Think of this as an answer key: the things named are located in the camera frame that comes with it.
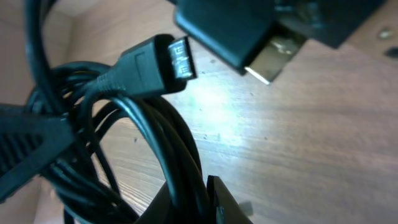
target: black plastic plug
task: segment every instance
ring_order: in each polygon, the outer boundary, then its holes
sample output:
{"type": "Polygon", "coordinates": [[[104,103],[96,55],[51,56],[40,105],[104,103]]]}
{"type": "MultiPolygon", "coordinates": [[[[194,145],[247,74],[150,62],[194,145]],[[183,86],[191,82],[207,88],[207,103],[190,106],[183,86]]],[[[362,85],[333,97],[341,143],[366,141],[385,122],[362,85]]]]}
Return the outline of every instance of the black plastic plug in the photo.
{"type": "Polygon", "coordinates": [[[188,39],[160,34],[124,51],[97,85],[100,91],[151,97],[182,91],[195,77],[188,39]]]}
{"type": "Polygon", "coordinates": [[[274,26],[274,2],[177,1],[175,23],[244,75],[245,67],[264,48],[274,26]]]}
{"type": "Polygon", "coordinates": [[[0,203],[53,163],[76,141],[63,116],[24,114],[0,104],[0,203]]]}

